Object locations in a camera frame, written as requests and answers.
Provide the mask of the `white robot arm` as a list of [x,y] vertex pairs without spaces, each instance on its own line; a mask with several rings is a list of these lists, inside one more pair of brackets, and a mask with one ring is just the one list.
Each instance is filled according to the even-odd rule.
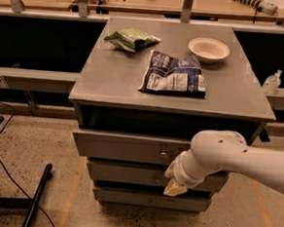
[[244,174],[284,194],[284,152],[250,146],[239,132],[211,130],[198,132],[191,148],[170,163],[163,194],[182,195],[220,170]]

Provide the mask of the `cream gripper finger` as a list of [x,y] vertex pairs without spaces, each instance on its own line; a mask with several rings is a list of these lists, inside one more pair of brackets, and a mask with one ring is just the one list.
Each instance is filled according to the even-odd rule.
[[164,172],[164,176],[171,179],[174,176],[174,163],[171,163]]

